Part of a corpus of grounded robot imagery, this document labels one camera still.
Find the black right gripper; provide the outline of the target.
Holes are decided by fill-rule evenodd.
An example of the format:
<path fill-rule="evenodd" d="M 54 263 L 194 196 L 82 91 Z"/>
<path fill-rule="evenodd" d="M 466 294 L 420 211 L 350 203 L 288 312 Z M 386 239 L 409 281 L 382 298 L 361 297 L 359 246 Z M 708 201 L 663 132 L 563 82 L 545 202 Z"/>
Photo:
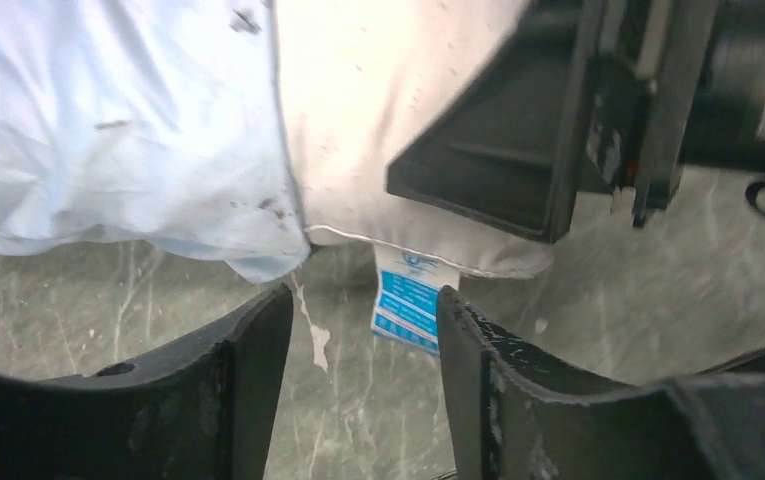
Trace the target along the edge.
<path fill-rule="evenodd" d="M 717 1 L 599 1 L 582 15 L 590 87 L 580 159 L 644 227 L 670 204 Z M 388 166 L 387 193 L 551 244 L 569 230 L 560 161 L 578 13 L 529 13 Z"/>

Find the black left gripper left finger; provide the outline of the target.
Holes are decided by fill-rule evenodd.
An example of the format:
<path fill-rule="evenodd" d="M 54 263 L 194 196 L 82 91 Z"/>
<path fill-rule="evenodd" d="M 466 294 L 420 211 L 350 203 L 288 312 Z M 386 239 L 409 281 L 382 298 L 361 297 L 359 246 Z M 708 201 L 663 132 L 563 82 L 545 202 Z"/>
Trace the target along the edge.
<path fill-rule="evenodd" d="M 92 376 L 0 375 L 0 479 L 260 479 L 290 344 L 278 285 Z"/>

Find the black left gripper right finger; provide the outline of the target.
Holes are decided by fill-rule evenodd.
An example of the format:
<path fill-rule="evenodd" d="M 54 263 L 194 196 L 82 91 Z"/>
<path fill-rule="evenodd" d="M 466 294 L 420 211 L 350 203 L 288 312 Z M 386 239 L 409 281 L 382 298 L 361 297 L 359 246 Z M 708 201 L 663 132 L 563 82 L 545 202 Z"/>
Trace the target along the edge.
<path fill-rule="evenodd" d="M 765 348 L 640 386 L 438 296 L 457 479 L 765 479 Z"/>

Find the white pillow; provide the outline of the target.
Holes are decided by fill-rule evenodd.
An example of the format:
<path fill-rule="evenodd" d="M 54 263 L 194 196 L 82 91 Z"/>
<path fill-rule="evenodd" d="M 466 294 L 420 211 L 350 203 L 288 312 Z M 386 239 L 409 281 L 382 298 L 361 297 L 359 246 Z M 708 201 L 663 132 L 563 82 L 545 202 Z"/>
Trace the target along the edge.
<path fill-rule="evenodd" d="M 508 39 L 525 1 L 278 1 L 280 89 L 305 228 L 489 278 L 530 278 L 546 246 L 390 195 L 388 165 Z"/>

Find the light blue pillowcase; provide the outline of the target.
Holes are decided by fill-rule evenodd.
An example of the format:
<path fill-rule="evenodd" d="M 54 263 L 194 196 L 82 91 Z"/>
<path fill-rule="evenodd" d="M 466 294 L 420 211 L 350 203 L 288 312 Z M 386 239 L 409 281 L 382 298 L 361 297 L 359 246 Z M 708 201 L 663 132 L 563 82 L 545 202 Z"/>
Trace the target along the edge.
<path fill-rule="evenodd" d="M 0 1 L 0 255 L 144 240 L 294 270 L 276 33 L 269 1 Z"/>

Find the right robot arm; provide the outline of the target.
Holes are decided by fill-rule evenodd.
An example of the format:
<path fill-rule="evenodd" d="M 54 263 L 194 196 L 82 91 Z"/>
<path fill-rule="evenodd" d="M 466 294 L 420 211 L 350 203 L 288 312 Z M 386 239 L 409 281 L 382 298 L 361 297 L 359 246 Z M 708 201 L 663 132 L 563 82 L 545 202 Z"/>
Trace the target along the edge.
<path fill-rule="evenodd" d="M 536 1 L 386 190 L 554 243 L 578 193 L 640 228 L 686 166 L 754 173 L 765 218 L 765 1 Z"/>

